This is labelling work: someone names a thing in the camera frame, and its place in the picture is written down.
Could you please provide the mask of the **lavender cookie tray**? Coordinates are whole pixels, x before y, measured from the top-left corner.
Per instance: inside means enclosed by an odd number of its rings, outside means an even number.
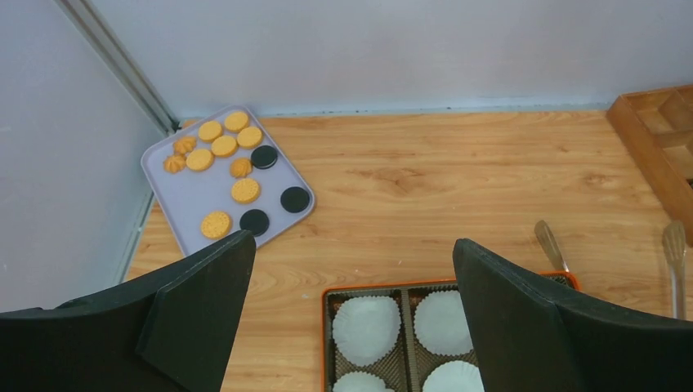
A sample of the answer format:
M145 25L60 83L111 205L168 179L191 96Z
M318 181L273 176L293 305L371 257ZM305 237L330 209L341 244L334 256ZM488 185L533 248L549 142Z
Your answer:
M215 158L213 165L205 171L191 171L188 167L176 174L163 169L163 161L174 154L172 144L183 136L197 136L199 127L207 121L222 123L226 116L234 111L243 110L250 118L249 126L263 130L254 113L242 105L231 105L194 122L173 136L151 145L141 157L141 166L150 183L159 206L168 220L183 255L188 256L212 243L200 231L203 218L210 212L223 211L232 218L232 231L239 227L240 217L248 210L263 210L270 219L268 230L256 238L256 245L261 247L273 238L282 234L299 221L309 216L315 208L315 193L287 155L264 131L262 145L274 146L279 157L276 164L269 169L260 170L253 167L250 178L262 187L257 200L249 204L237 203L230 195L232 185L237 181L230 175L230 165L237 158L250 158L254 149L238 148L237 152L227 158ZM280 195L289 187L299 186L311 195L311 202L306 210L299 213L286 212L280 204Z

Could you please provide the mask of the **swirl yellow cookie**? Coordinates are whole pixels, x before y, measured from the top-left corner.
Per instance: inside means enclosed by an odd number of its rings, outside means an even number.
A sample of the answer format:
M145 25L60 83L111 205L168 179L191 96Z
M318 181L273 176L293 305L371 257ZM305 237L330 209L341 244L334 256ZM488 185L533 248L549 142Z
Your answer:
M172 148L175 154L187 155L196 148L196 145L196 136L183 136L172 144Z
M172 154L163 161L164 171L176 174L186 169L186 156L184 154Z
M244 178L253 171L253 164L250 158L237 158L230 165L230 175L236 179Z

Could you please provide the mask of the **orange compartment box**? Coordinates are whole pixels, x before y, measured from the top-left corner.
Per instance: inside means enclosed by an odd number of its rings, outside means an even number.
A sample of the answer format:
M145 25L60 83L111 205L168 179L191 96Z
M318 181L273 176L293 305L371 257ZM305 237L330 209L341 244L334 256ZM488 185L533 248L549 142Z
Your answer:
M338 378L353 372L379 377L392 391L421 391L430 373L449 361L461 360L476 366L474 351L460 355L438 355L428 351L414 335L414 313L430 293L457 288L455 279L407 283L384 283L361 286L329 287L322 293L322 390L331 391ZM363 296L391 298L400 311L400 329L392 350L377 362L358 366L347 360L333 339L333 321L344 302Z

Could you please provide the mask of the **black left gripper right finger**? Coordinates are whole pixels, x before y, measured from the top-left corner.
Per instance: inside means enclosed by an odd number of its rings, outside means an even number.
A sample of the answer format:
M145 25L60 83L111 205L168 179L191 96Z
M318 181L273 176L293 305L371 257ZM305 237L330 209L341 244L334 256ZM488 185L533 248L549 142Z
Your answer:
M453 263L486 390L691 390L691 322L587 295L469 238Z

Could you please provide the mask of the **black sandwich cookie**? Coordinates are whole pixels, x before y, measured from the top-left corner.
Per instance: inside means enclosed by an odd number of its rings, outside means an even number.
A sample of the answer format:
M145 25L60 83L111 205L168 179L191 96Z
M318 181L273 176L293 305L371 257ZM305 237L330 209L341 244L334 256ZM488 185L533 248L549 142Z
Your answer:
M310 202L310 193L299 186L289 187L280 195L282 208L290 213L303 212L308 208Z
M269 216L260 209L246 211L239 220L239 227L243 230L250 231L255 237L263 235L268 230L269 226Z
M278 160L279 153L272 145L262 145L251 153L251 164L260 170L266 170L274 166Z

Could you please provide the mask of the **round yellow biscuit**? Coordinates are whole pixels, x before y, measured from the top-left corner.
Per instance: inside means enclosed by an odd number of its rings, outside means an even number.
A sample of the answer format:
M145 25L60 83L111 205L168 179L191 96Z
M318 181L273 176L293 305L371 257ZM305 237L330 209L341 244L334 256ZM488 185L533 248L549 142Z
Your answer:
M232 133L239 133L248 127L250 118L243 110L234 111L226 116L223 125L225 129Z
M238 147L236 139L231 135L220 136L211 143L212 153L219 158L232 156Z
M194 149L186 157L186 166L194 172L203 172L210 168L215 160L209 149Z
M223 211L214 211L206 215L201 224L201 234L208 239L217 240L224 238L232 228L232 218Z
M254 149L258 147L264 138L264 134L259 127L245 127L237 135L237 143L243 149Z
M260 184L253 178L237 180L231 188L231 197L240 204L249 204L257 200L262 191Z
M218 121L204 122L198 129L198 138L205 143L212 143L224 133L222 125Z

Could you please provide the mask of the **wooden divided organizer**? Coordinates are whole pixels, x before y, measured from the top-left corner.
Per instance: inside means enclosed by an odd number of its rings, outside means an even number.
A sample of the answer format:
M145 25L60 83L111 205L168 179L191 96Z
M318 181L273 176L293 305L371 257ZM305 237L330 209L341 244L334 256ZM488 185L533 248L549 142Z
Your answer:
M618 96L606 118L692 244L692 85Z

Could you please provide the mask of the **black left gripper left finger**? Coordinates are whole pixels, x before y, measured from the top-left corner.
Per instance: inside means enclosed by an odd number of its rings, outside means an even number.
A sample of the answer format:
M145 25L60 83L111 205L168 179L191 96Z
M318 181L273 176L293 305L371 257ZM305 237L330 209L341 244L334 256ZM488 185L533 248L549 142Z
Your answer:
M218 391L256 249L240 230L56 308L2 313L2 390Z

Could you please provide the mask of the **metal tongs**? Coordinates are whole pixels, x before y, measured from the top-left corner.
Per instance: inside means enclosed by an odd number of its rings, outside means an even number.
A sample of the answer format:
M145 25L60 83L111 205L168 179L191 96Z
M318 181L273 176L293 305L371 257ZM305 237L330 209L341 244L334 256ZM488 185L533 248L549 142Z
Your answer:
M538 240L552 266L566 274L570 269L561 253L558 242L545 220L539 220L534 225L534 235ZM686 231L679 220L670 222L663 231L662 244L665 260L671 275L673 317L686 319Z

